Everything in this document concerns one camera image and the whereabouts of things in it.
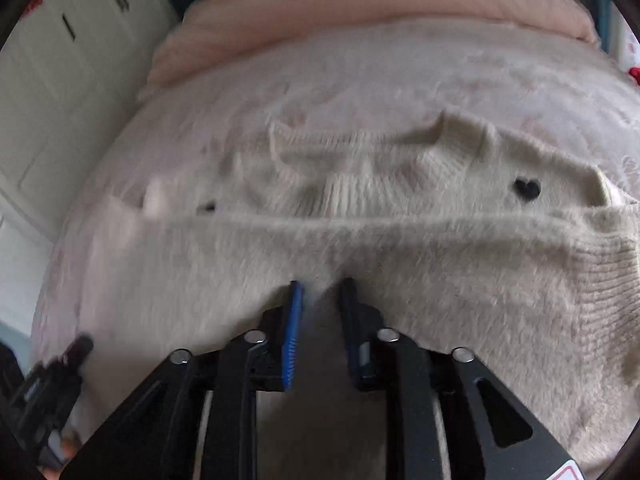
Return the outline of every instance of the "white cabinet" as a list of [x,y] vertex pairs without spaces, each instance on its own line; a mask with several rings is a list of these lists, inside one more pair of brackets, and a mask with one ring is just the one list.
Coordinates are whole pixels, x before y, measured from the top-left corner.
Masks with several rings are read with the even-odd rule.
[[0,54],[0,321],[29,333],[47,260],[136,108],[168,0],[41,0]]

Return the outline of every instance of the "sweater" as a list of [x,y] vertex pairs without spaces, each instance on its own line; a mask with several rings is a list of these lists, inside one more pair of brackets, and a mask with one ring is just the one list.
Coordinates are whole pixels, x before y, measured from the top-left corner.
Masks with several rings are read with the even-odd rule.
[[297,279],[296,381],[258,396],[260,476],[384,478],[384,397],[351,386],[336,306],[353,276],[421,346],[472,348],[588,477],[606,466],[640,416],[640,206],[589,164],[455,114],[407,136],[289,134],[158,176],[143,210],[105,199],[78,313],[95,341],[81,435],[171,350],[221,348]]

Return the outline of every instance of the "red fabric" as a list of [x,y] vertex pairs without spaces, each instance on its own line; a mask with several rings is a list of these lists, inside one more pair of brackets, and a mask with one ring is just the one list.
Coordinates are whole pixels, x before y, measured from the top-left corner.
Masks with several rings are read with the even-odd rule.
[[638,68],[637,66],[633,67],[631,70],[629,70],[629,75],[640,85],[640,68]]

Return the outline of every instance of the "silver screw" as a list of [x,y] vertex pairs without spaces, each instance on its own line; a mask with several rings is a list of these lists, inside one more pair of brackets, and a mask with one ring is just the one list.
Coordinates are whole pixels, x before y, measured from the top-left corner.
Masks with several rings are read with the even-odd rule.
[[453,358],[459,363],[470,363],[475,357],[474,353],[469,350],[469,348],[465,348],[463,346],[455,348],[451,355],[453,355]]
[[191,359],[191,352],[184,349],[175,350],[172,352],[169,359],[171,359],[171,362],[174,365],[184,365],[189,362],[189,359]]
[[400,335],[393,328],[381,328],[378,330],[378,339],[380,341],[384,341],[385,343],[393,343],[394,341],[398,341],[400,339]]
[[244,340],[252,345],[257,345],[267,341],[267,335],[262,330],[249,330],[244,334]]

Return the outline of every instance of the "ribbed hem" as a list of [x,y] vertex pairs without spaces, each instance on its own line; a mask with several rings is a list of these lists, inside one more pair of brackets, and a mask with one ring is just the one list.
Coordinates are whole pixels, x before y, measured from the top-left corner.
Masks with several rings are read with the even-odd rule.
[[640,344],[636,239],[621,234],[578,238],[571,258],[578,278],[577,343],[584,372],[625,376],[625,359]]
[[[268,181],[245,174],[245,184],[267,212],[281,216],[366,217],[420,213],[436,189],[465,174],[484,141],[487,124],[449,114],[421,136],[372,132],[332,134],[270,129],[273,168]],[[435,142],[428,142],[437,137]],[[295,170],[288,156],[351,161],[349,171]],[[242,165],[252,166],[245,153]]]

